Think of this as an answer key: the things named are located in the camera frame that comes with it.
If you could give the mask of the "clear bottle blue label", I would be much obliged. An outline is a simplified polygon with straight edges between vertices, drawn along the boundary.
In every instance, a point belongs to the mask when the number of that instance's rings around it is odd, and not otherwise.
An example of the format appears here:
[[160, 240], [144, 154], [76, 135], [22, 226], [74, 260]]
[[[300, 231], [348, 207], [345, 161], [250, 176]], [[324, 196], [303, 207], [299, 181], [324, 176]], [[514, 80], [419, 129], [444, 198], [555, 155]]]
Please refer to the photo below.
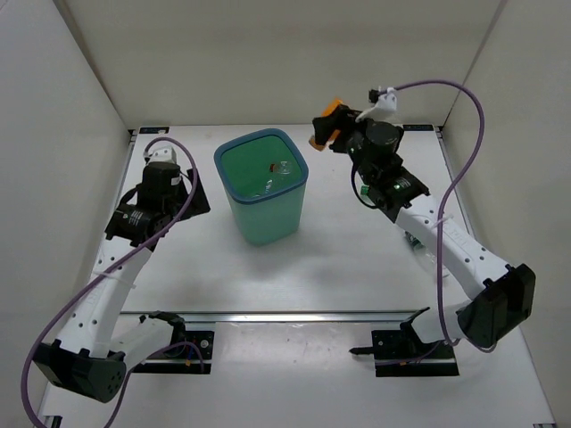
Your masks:
[[294, 165], [291, 161], [282, 160], [275, 163], [278, 165], [279, 171], [278, 173], [269, 172], [266, 184], [263, 187], [265, 194], [279, 191], [283, 187], [288, 186], [289, 179], [294, 171]]

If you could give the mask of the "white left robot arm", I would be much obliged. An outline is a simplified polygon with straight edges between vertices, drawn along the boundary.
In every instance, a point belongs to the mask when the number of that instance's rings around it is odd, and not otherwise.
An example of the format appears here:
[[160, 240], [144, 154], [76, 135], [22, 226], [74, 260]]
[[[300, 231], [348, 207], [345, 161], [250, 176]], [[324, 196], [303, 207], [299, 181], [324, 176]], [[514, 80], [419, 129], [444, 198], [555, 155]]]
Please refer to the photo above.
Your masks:
[[145, 246], [172, 220], [209, 212], [196, 169], [185, 180], [178, 164], [149, 161], [142, 181], [127, 191], [104, 230], [96, 263], [101, 282], [79, 300], [56, 338], [38, 346], [33, 362], [48, 381], [102, 403], [120, 390], [127, 372], [156, 352], [176, 357], [187, 345], [181, 316], [154, 311], [119, 338], [113, 331], [135, 280], [153, 255]]

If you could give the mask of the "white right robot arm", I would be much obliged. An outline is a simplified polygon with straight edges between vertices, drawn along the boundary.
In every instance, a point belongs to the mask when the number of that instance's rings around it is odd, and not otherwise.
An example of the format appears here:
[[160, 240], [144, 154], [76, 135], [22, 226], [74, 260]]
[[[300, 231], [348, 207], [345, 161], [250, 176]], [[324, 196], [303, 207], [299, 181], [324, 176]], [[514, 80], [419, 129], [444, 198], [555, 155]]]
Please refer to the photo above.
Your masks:
[[439, 214], [428, 187], [403, 165], [397, 150], [404, 130], [384, 121], [359, 119], [344, 104], [313, 119], [310, 144], [345, 153], [352, 175], [368, 187], [375, 209], [413, 235], [448, 269], [467, 301], [422, 309], [401, 324], [401, 347], [419, 357], [433, 342], [465, 339], [490, 350], [532, 312], [536, 275], [526, 264], [511, 266], [485, 249], [451, 218]]

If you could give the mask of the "orange plastic bottle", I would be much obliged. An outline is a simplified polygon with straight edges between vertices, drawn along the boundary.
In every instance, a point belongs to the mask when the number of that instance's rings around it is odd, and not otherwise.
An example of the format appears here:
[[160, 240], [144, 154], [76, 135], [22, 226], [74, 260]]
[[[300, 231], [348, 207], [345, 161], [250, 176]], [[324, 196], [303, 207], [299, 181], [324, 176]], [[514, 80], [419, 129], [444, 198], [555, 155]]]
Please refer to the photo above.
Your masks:
[[313, 135], [309, 139], [309, 144], [319, 152], [322, 152], [329, 143], [333, 142], [339, 135], [340, 130], [337, 128], [339, 112], [346, 105], [339, 98], [335, 98], [321, 115], [314, 118], [311, 122], [313, 126]]

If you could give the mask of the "clear bottle green label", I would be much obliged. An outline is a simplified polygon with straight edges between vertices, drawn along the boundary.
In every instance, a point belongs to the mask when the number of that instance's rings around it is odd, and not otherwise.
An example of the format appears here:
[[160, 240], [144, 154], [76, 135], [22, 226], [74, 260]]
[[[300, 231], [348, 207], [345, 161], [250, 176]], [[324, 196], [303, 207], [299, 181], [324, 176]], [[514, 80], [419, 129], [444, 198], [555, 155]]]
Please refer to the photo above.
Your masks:
[[415, 256], [418, 264], [433, 278], [436, 279], [436, 256], [422, 243], [419, 239], [409, 233], [404, 232], [404, 237], [408, 243], [412, 254]]

